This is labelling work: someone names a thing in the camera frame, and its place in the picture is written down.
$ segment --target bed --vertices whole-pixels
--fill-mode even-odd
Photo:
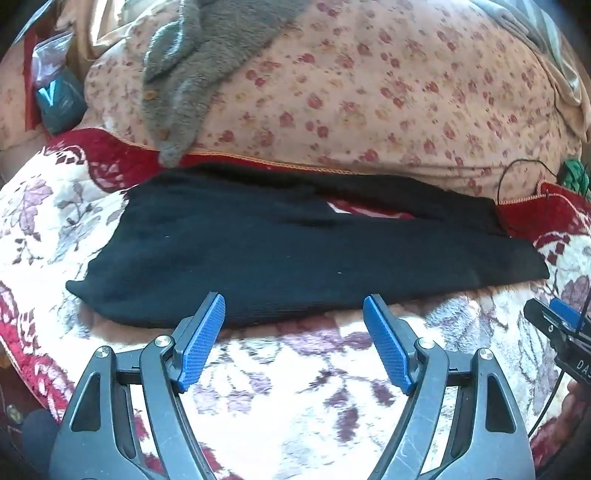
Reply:
[[[96,348],[132,349],[160,333],[105,319],[81,322],[79,302],[64,283],[83,278],[108,242],[125,209],[125,190],[161,168],[142,126],[141,62],[152,33],[173,18],[176,6],[174,0],[152,5],[92,62],[81,125],[22,159],[0,192],[0,339],[24,383],[58,419]],[[399,21],[381,33],[372,22],[385,22],[387,12]],[[556,111],[535,57],[469,2],[335,0],[312,5],[300,20],[223,85],[184,164],[231,156],[404,173],[494,196],[514,158],[534,155],[557,171],[561,160],[580,154],[581,142]],[[356,22],[376,29],[400,56],[384,59],[369,40],[352,43],[359,32],[346,28]],[[478,51],[480,60],[469,61]],[[464,60],[454,61],[455,55]],[[369,66],[382,76],[370,77]],[[348,90],[339,83],[343,75],[357,75],[365,87]],[[542,176],[541,168],[516,168],[499,210],[517,226],[514,234],[544,254],[550,280],[391,306],[418,335],[447,349],[491,348],[528,428],[558,370],[545,337],[524,319],[523,305],[557,296],[580,308],[590,286],[591,206]],[[335,208],[388,214],[346,202]],[[561,446],[553,431],[570,431],[583,414],[585,403],[571,401],[569,424],[561,420],[567,383],[532,440],[537,466]],[[449,391],[425,469],[441,459],[453,399]],[[132,400],[142,449],[157,468],[141,391]],[[183,401],[217,478],[283,480],[367,477],[405,397],[389,384],[360,313],[327,312],[224,330]]]

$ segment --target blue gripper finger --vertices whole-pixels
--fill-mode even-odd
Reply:
[[[562,318],[573,330],[579,327],[581,314],[560,299],[550,300],[550,310]]]
[[[400,388],[405,395],[409,395],[414,382],[408,369],[408,354],[372,297],[367,297],[363,301],[363,321],[392,385]]]
[[[179,392],[185,393],[191,385],[199,381],[225,316],[226,301],[218,294],[183,352],[183,366],[177,381]]]

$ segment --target gray plush fabric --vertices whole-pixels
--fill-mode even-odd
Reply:
[[[178,165],[221,81],[258,53],[309,0],[181,0],[145,56],[144,122],[160,164]]]

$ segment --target floral blanket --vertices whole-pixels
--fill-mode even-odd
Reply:
[[[125,209],[120,190],[155,173],[156,155],[104,131],[73,131],[33,156],[0,193],[0,338],[58,419],[87,360],[104,344],[78,321],[78,300],[64,284],[83,278]],[[133,159],[126,171],[121,158]],[[391,308],[419,336],[447,349],[491,348],[531,427],[558,372],[522,307],[532,297],[553,296],[581,307],[591,270],[591,212],[575,194],[547,183],[538,195],[499,210],[545,255],[549,281]],[[449,389],[425,469],[441,461],[454,399]],[[132,401],[142,448],[157,468],[139,387]],[[223,331],[199,383],[183,395],[195,436],[225,480],[367,478],[405,401],[389,383],[359,312]]]

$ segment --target teal package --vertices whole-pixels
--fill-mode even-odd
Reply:
[[[41,120],[51,135],[74,128],[86,112],[84,88],[67,67],[51,83],[35,91]]]

